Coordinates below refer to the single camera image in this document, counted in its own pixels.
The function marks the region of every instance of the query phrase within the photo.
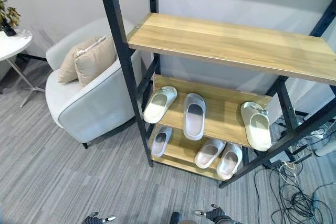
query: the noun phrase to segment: beige pillow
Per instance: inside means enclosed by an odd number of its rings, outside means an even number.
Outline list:
[[[75,70],[75,57],[77,56],[77,51],[85,50],[90,47],[93,43],[97,42],[99,37],[88,39],[76,46],[74,46],[66,55],[58,73],[58,82],[69,82],[78,79]]]
[[[75,56],[75,69],[79,83],[85,87],[108,69],[116,60],[113,39],[107,38],[85,54]]]

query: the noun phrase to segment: shoe rack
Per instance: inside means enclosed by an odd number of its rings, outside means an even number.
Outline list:
[[[150,0],[151,12],[126,35],[119,0],[103,0],[103,3],[149,166],[153,166],[155,161],[220,180],[215,172],[219,158],[209,168],[200,169],[194,164],[194,157],[207,137],[232,142],[243,146],[243,166],[231,179],[220,183],[219,187],[223,188],[296,144],[336,116],[334,98],[315,115],[298,125],[285,85],[288,77],[301,78],[327,83],[336,94],[336,55],[322,38],[159,14],[158,0]],[[313,30],[314,35],[321,34],[331,23],[330,12],[335,13],[335,6],[332,5],[326,10],[322,21]],[[135,82],[130,60],[135,50],[154,53],[154,59],[139,85]],[[278,74],[279,78],[266,95],[187,82],[160,75],[160,54],[274,73]],[[150,153],[153,136],[159,127],[151,124],[146,128],[142,114],[144,106],[141,106],[141,101],[142,98],[145,103],[148,100],[144,94],[151,88],[151,79],[154,90],[163,86],[173,86],[178,91],[176,100],[157,124],[174,128],[162,157],[152,157]],[[186,139],[182,130],[183,100],[190,92],[201,95],[206,103],[204,137],[199,141]],[[264,108],[276,93],[288,133],[268,151],[261,152],[250,160],[250,146],[240,115],[240,106],[246,101],[254,101]]]

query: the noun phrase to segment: side table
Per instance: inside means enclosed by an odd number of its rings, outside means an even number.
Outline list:
[[[22,52],[27,47],[29,47],[30,44],[33,42],[33,35],[30,31],[19,29],[16,29],[15,31],[16,35],[11,37],[7,37],[3,31],[0,31],[0,61],[6,60],[15,69],[15,71],[22,77],[22,79],[24,79],[25,82],[29,85],[28,90],[30,92],[20,105],[20,107],[22,108],[28,102],[29,98],[35,91],[44,93],[45,90],[37,86],[34,86],[28,80],[28,78],[22,73],[17,64],[15,64],[15,62],[11,60],[12,56]]]

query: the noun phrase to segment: slide sandal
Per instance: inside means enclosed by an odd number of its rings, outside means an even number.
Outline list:
[[[195,93],[188,94],[184,99],[183,133],[187,139],[200,140],[204,134],[205,102]]]
[[[216,169],[219,177],[223,180],[230,179],[236,173],[242,157],[242,149],[238,145],[227,143]]]
[[[177,97],[177,90],[174,87],[162,87],[151,101],[147,104],[143,119],[148,123],[157,123],[164,116],[169,106],[175,101]]]
[[[166,150],[169,139],[172,135],[173,129],[170,127],[161,127],[155,136],[152,145],[152,155],[156,157],[161,157]]]
[[[240,107],[248,143],[265,152],[271,147],[268,112],[255,102],[245,102]]]
[[[223,151],[225,143],[209,138],[195,157],[195,164],[202,169],[208,168],[215,158]]]

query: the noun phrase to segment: white armchair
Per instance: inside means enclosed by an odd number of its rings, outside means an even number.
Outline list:
[[[134,27],[124,20],[126,33]],[[59,68],[75,45],[95,36],[111,36],[106,18],[96,20],[51,47],[47,61],[54,70],[46,83],[46,100],[52,118],[87,148],[87,142],[126,123],[134,117],[119,58],[86,87],[78,81],[57,82]],[[136,51],[132,64],[137,84],[141,81],[141,59]]]

